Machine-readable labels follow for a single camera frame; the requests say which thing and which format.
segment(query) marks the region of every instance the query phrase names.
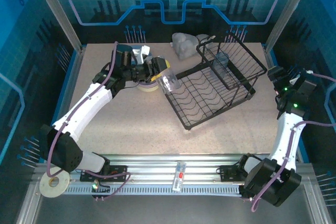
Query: enclosure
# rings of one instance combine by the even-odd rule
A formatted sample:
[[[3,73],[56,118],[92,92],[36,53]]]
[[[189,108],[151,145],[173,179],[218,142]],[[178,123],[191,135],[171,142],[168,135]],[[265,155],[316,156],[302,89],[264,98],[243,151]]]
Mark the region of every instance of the enclosure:
[[[217,185],[215,167],[233,164],[241,154],[266,157],[271,152],[279,111],[268,69],[282,66],[295,76],[302,67],[336,75],[336,0],[0,0],[0,17],[1,223],[79,222],[74,212],[92,207],[102,221],[109,220],[108,209],[113,207],[120,222],[121,215],[130,212],[134,219],[125,222],[135,222],[137,214],[139,222],[178,222],[163,214],[170,209],[181,223],[217,223],[224,213],[230,213],[228,220],[243,223],[236,215],[249,211],[246,204],[216,198],[209,190],[200,196],[193,186]],[[182,60],[173,45],[175,33],[206,39]],[[110,60],[115,41],[133,48],[149,46],[152,56],[170,63],[181,87],[164,94],[126,83],[127,89],[88,124],[78,145],[116,164],[128,164],[132,183],[144,188],[123,191],[126,196],[105,206],[93,206],[90,196],[70,195],[75,194],[70,189],[56,199],[38,195],[35,200],[31,195],[39,194],[36,184],[45,172],[39,129],[77,103]],[[335,87],[319,79],[309,100],[309,120],[335,123]],[[276,221],[335,221],[335,136],[336,127],[304,128],[297,162],[309,183],[302,182],[296,197],[283,207],[262,203],[254,221],[273,221],[274,215],[285,212],[291,217]],[[190,163],[190,191],[172,198],[167,191],[150,191],[172,183],[172,162],[179,159]],[[147,166],[162,162],[167,163],[160,170]],[[71,176],[76,180],[79,175]],[[139,214],[136,206],[141,202],[145,204]],[[76,207],[60,208],[57,214],[55,209],[66,204]],[[223,212],[215,211],[220,205],[225,206]],[[203,206],[207,212],[199,210]]]

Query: glass panel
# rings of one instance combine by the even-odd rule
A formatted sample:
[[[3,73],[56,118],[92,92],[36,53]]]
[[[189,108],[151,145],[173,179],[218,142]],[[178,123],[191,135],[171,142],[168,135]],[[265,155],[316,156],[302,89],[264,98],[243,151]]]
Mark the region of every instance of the glass panel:
[[[145,31],[147,42],[171,41],[171,34],[262,31],[264,41],[287,0],[60,0],[83,43],[127,42],[124,32]],[[129,36],[131,42],[137,38]],[[255,40],[255,36],[246,36]]]
[[[0,18],[0,223],[14,223],[73,49],[45,0],[0,0]]]

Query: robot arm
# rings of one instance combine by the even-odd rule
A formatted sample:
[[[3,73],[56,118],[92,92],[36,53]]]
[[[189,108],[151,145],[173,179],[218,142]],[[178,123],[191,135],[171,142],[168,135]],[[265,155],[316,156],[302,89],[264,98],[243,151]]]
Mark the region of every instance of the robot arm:
[[[263,160],[251,154],[243,155],[237,166],[221,166],[220,171],[223,182],[244,181],[240,188],[243,197],[261,195],[272,205],[280,206],[301,183],[301,176],[296,173],[295,157],[306,124],[296,125],[309,116],[308,98],[316,84],[314,77],[305,71],[291,82],[291,77],[281,67],[270,69],[268,77],[274,84],[279,110],[278,132],[271,154]],[[279,177],[274,178],[278,172],[281,172]]]
[[[135,58],[133,48],[127,45],[117,45],[116,63],[112,75],[94,95],[82,104],[71,121],[67,122],[68,116],[74,108],[97,89],[108,76],[108,70],[102,69],[93,79],[88,91],[77,102],[77,104],[61,119],[55,122],[52,127],[43,125],[40,130],[40,152],[43,159],[48,158],[51,143],[56,133],[66,123],[55,146],[51,163],[61,169],[71,172],[74,169],[89,170],[100,175],[107,175],[110,162],[105,157],[92,152],[82,151],[77,142],[85,127],[107,103],[111,102],[117,93],[125,87],[126,81],[150,82],[156,78],[166,80],[165,90],[175,86],[172,81],[174,76],[166,76],[163,73],[170,67],[169,63],[160,57],[153,58],[140,65],[132,65],[131,60]]]

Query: gray sponge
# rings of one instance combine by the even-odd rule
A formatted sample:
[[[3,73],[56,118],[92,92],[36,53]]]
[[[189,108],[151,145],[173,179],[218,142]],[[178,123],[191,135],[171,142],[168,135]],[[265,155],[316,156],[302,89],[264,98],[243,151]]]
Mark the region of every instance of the gray sponge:
[[[207,41],[206,39],[207,37],[208,35],[206,34],[193,36],[190,34],[174,33],[172,39],[173,39],[173,48],[175,50],[176,55],[180,60],[184,60],[191,56],[198,55],[196,51],[196,46],[198,45],[199,41],[201,42]]]

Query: black mounting bracket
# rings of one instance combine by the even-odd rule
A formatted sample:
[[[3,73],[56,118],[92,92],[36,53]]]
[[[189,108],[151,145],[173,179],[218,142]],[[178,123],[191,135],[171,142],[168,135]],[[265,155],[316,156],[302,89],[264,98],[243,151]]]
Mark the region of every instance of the black mounting bracket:
[[[260,162],[247,173],[244,166],[249,157],[254,157]],[[239,192],[243,198],[257,195],[262,188],[270,181],[272,175],[279,171],[280,165],[276,160],[269,160],[247,154],[243,155],[235,165],[222,165],[217,169],[221,182],[242,182]],[[280,206],[300,185],[301,176],[295,171],[284,169],[277,179],[263,194],[262,199],[278,207]]]
[[[106,175],[115,175],[115,174],[121,174],[127,172],[127,166],[126,165],[110,165],[109,171]],[[94,177],[86,172],[82,172],[80,174],[80,181],[81,182],[94,182],[94,180],[98,179],[101,182],[124,182],[126,180],[127,175],[118,176],[115,178],[98,178]]]

